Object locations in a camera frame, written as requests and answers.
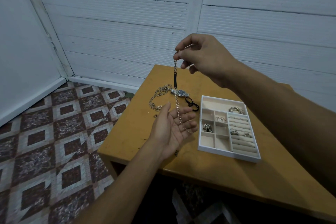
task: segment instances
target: black hair tie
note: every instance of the black hair tie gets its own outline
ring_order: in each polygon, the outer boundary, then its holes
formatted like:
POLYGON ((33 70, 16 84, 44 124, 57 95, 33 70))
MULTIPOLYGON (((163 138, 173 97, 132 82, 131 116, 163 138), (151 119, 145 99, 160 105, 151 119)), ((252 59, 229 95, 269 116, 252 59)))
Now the black hair tie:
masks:
POLYGON ((186 98, 185 98, 185 101, 188 103, 188 106, 191 107, 191 108, 193 107, 193 105, 196 106, 197 109, 194 109, 194 108, 193 108, 192 110, 193 110, 194 112, 198 112, 198 110, 200 109, 200 106, 199 106, 198 104, 194 103, 193 100, 192 100, 190 97, 186 97, 186 98))

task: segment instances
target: white jewelry box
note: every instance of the white jewelry box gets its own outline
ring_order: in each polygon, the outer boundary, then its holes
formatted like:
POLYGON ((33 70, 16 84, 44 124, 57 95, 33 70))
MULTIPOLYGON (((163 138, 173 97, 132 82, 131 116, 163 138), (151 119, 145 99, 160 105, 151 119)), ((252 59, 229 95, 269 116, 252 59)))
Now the white jewelry box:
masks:
POLYGON ((198 150, 250 162, 261 160, 246 105, 239 101, 202 96, 198 150), (229 112, 230 107, 238 107, 244 115, 238 114, 238 111, 229 112), (204 124, 209 124, 213 133, 203 131, 204 124))

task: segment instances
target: yellow table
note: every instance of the yellow table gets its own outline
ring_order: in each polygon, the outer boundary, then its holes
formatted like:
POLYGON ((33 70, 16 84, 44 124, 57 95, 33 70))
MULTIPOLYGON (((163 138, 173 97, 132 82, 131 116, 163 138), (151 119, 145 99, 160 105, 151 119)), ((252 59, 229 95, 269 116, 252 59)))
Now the yellow table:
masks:
MULTIPOLYGON (((98 153, 114 178, 112 163, 127 165, 148 138, 155 119, 153 115, 157 113, 149 108, 148 102, 158 87, 168 83, 173 85, 173 68, 155 65, 99 148, 98 153)), ((191 75, 188 70, 178 68, 177 85, 198 104, 201 95, 240 101, 232 91, 218 87, 199 72, 191 75)), ((170 93, 153 100, 156 105, 168 101, 175 108, 175 97, 170 93)), ((183 98, 179 103, 187 106, 183 98)), ((250 110, 249 115, 262 158, 260 162, 198 151, 197 132, 182 147, 178 157, 172 156, 163 163, 159 172, 336 221, 336 198, 300 166, 250 110)), ((195 120, 199 121, 199 112, 195 120)))

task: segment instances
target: wristwatch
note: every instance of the wristwatch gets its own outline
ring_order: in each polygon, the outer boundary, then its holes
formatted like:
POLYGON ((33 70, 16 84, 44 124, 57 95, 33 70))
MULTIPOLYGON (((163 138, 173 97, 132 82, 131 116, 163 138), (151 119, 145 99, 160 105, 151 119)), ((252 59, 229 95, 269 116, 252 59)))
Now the wristwatch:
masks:
MULTIPOLYGON (((175 95, 176 90, 175 90, 175 89, 171 89, 171 90, 170 90, 170 93, 175 95)), ((189 94, 188 94, 187 92, 185 92, 184 90, 178 90, 178 91, 177 91, 177 95, 178 95, 179 97, 185 97, 185 98, 189 96, 189 94)))

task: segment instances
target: baseboard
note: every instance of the baseboard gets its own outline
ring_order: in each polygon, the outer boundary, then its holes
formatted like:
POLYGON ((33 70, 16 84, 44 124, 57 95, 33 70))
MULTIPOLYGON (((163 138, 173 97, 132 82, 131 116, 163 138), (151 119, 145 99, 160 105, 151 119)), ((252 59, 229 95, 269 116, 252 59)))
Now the baseboard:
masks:
POLYGON ((89 79, 89 78, 78 77, 78 76, 69 77, 69 81, 90 84, 90 85, 94 85, 98 87, 111 88, 114 90, 123 90, 123 91, 127 91, 130 93, 136 93, 137 90, 139 89, 139 87, 136 87, 136 86, 130 86, 130 85, 120 84, 116 82, 106 82, 102 80, 89 79))
POLYGON ((26 101, 23 101, 22 103, 18 104, 14 108, 10 109, 8 112, 6 112, 3 116, 0 117, 0 127, 3 124, 6 124, 11 119, 18 116, 23 111, 27 110, 29 107, 31 107, 33 104, 44 98, 46 95, 50 94, 54 90, 56 90, 59 86, 64 84, 66 82, 66 79, 61 77, 54 81, 53 83, 46 86, 44 89, 38 91, 36 94, 32 95, 30 98, 28 98, 26 101))

